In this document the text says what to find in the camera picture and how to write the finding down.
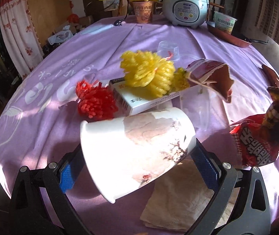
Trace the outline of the beige paper napkin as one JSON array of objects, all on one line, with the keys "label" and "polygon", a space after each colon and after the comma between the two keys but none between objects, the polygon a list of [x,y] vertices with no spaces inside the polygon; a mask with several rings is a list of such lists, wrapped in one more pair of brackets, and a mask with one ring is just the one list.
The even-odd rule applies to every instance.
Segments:
[{"label": "beige paper napkin", "polygon": [[154,191],[140,220],[146,227],[186,232],[213,195],[194,161],[183,160],[155,180]]}]

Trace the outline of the red snack bag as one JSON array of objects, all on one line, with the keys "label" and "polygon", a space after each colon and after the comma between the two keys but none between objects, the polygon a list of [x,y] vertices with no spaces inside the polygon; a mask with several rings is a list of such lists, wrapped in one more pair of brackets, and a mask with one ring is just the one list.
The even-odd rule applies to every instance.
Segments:
[{"label": "red snack bag", "polygon": [[234,123],[230,135],[243,166],[264,166],[279,155],[279,88],[268,87],[272,103],[265,114],[248,116]]}]

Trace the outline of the white paper cup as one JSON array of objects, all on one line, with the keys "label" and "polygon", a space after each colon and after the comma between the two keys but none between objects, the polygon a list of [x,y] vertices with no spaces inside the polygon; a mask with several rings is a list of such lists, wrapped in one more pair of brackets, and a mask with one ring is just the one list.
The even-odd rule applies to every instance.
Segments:
[{"label": "white paper cup", "polygon": [[196,145],[196,132],[179,108],[80,124],[89,174],[111,204],[162,176]]}]

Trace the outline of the red foam fruit net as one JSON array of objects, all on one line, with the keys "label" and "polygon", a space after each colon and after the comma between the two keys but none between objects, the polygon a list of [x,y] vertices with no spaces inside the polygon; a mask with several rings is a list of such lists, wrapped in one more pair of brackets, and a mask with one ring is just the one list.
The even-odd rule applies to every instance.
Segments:
[{"label": "red foam fruit net", "polygon": [[113,119],[118,111],[113,92],[98,80],[93,83],[79,81],[75,93],[78,113],[88,119],[96,121]]}]

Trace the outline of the torn red brown paper packaging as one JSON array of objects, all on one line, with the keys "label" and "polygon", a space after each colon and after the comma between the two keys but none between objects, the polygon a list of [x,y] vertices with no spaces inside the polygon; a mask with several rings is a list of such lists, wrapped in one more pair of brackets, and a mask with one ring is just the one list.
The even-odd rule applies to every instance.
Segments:
[{"label": "torn red brown paper packaging", "polygon": [[185,78],[191,87],[200,85],[214,91],[226,103],[231,102],[234,80],[226,63],[200,59],[193,61],[186,68]]}]

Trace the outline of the white medicine box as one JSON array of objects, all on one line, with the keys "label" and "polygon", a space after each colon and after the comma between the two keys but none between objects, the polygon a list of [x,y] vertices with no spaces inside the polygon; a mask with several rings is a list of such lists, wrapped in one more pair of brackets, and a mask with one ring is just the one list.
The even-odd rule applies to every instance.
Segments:
[{"label": "white medicine box", "polygon": [[151,109],[160,109],[164,103],[178,98],[183,91],[172,92],[162,97],[155,98],[146,88],[132,88],[125,84],[123,78],[109,81],[118,111],[116,115],[132,116]]}]

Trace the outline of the yellow foam fruit net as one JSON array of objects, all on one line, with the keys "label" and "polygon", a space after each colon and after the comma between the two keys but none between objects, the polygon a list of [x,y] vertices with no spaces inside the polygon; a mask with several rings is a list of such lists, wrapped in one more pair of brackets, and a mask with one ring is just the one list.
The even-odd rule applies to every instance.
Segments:
[{"label": "yellow foam fruit net", "polygon": [[120,68],[127,86],[144,88],[154,98],[190,87],[187,71],[182,67],[176,69],[170,57],[163,58],[155,52],[128,50],[121,56]]}]

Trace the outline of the clear plastic cup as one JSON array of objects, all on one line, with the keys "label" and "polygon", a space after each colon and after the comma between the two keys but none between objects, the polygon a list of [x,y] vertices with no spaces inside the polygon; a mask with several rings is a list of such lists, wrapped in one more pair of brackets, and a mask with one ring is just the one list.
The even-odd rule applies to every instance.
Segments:
[{"label": "clear plastic cup", "polygon": [[180,59],[178,44],[171,41],[161,41],[157,48],[157,54],[170,61],[178,61]]}]

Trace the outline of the purple tablecloth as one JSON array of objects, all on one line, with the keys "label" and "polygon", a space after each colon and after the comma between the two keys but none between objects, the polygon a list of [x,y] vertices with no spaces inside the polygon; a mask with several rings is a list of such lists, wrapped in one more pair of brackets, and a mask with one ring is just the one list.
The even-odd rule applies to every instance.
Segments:
[{"label": "purple tablecloth", "polygon": [[[75,87],[78,81],[109,81],[123,77],[120,56],[127,50],[155,52],[161,41],[178,44],[183,57],[175,63],[186,67],[190,56],[227,63],[230,68],[232,102],[218,96],[211,102],[210,125],[197,137],[220,160],[240,164],[231,142],[229,122],[264,113],[271,103],[268,81],[261,65],[271,64],[254,48],[239,48],[210,34],[204,23],[196,30],[174,27],[163,16],[152,24],[137,24],[129,17],[122,26],[111,26],[115,18],[90,25],[54,50],[22,82],[0,116],[0,184],[11,198],[21,166],[45,168],[59,162],[79,144]],[[279,157],[261,167],[271,208],[271,222],[279,218]],[[85,225],[95,234],[180,234],[150,229],[139,219],[154,184],[129,194],[115,204],[107,202],[91,181],[86,167],[68,197]]]}]

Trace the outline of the red frying pan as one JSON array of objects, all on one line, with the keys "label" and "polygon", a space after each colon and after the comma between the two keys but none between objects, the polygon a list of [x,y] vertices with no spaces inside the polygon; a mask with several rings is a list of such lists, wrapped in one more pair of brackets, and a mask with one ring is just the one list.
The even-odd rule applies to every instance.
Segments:
[{"label": "red frying pan", "polygon": [[252,43],[259,43],[262,45],[268,44],[268,41],[249,39],[248,37],[238,32],[233,32],[232,34],[225,33],[222,30],[216,28],[214,22],[206,21],[206,24],[207,24],[207,29],[211,34],[237,47],[247,48]]}]

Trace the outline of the green instant noodle cup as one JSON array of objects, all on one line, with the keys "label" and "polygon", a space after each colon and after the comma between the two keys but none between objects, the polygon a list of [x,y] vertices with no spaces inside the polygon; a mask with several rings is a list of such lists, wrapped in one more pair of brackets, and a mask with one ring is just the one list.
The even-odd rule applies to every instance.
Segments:
[{"label": "green instant noodle cup", "polygon": [[227,14],[221,12],[214,12],[215,28],[227,33],[232,34],[233,27],[237,22],[236,18],[233,18]]}]

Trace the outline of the white red floral curtain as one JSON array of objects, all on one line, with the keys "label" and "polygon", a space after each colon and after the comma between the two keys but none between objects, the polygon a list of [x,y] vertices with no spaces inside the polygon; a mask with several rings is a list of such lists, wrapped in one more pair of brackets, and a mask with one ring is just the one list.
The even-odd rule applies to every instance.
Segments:
[{"label": "white red floral curtain", "polygon": [[43,60],[27,0],[0,0],[0,29],[17,72],[27,78]]}]

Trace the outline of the white plastic bag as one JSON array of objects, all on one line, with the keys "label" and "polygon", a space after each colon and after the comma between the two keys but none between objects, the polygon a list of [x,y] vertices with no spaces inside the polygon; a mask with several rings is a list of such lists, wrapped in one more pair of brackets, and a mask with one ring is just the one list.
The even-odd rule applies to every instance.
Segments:
[{"label": "white plastic bag", "polygon": [[63,43],[69,39],[71,39],[73,37],[73,34],[70,30],[66,30],[66,31],[60,31],[56,34],[54,34],[53,36],[50,36],[48,38],[48,42],[50,45],[53,45],[55,43]]}]

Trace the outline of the light green rice cooker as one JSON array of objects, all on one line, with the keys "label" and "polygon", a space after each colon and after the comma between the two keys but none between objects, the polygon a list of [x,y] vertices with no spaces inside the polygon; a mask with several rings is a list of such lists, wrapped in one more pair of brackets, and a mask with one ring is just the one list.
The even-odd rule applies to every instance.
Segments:
[{"label": "light green rice cooker", "polygon": [[197,28],[207,19],[209,0],[163,0],[162,13],[173,24]]}]

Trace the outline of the brown instant noodle cup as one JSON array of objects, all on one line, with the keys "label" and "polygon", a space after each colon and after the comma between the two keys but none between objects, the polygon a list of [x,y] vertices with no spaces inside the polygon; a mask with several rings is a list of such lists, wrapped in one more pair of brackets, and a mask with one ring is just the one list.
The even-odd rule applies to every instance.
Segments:
[{"label": "brown instant noodle cup", "polygon": [[137,23],[147,24],[153,21],[153,1],[138,1],[132,2],[131,4],[134,9]]}]

